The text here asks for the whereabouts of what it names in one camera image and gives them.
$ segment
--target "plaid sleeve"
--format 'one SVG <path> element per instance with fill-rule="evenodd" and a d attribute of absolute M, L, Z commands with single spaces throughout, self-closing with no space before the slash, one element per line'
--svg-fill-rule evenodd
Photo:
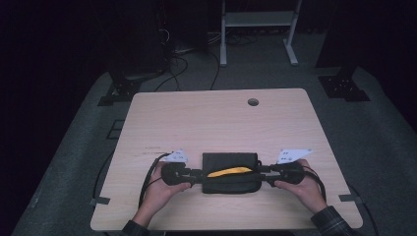
<path fill-rule="evenodd" d="M 322 211 L 316 213 L 311 219 L 323 236 L 360 235 L 346 223 L 333 206 L 328 206 Z"/>
<path fill-rule="evenodd" d="M 119 236 L 149 236 L 149 230 L 129 220 Z"/>

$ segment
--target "black pouch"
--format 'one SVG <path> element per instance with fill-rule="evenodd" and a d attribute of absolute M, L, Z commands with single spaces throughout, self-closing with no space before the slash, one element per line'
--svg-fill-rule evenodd
<path fill-rule="evenodd" d="M 256 153 L 203 153 L 203 193 L 246 194 L 262 185 Z"/>

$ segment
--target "yellow strap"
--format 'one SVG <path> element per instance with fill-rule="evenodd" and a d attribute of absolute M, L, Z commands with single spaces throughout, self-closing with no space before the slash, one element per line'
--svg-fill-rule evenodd
<path fill-rule="evenodd" d="M 226 174 L 238 174 L 238 173 L 246 173 L 246 172 L 251 172 L 251 171 L 252 170 L 247 167 L 234 167 L 234 168 L 212 172 L 211 174 L 208 175 L 208 177 L 218 177 L 218 176 L 226 175 Z"/>

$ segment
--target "black metal base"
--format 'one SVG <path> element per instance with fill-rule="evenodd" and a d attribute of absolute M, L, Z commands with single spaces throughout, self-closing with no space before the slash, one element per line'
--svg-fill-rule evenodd
<path fill-rule="evenodd" d="M 320 83 L 329 98 L 344 98 L 346 101 L 370 101 L 352 79 L 342 76 L 320 76 Z"/>

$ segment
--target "person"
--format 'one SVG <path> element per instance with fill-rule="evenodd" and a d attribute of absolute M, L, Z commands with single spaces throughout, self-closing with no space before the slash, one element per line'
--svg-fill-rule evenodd
<path fill-rule="evenodd" d="M 310 165 L 305 159 L 298 162 L 305 166 L 306 171 L 311 171 Z M 168 186 L 160 180 L 160 171 L 164 162 L 159 162 L 150 177 L 151 183 L 146 191 L 144 201 L 138 208 L 132 220 L 122 230 L 121 236 L 148 236 L 148 225 L 153 216 L 162 209 L 176 194 L 191 188 L 190 183 L 181 183 Z M 274 185 L 294 194 L 298 200 L 314 215 L 311 218 L 320 233 L 324 236 L 359 236 L 333 206 L 328 206 L 322 197 L 318 184 L 309 176 L 298 185 L 292 185 L 282 181 L 275 181 Z"/>

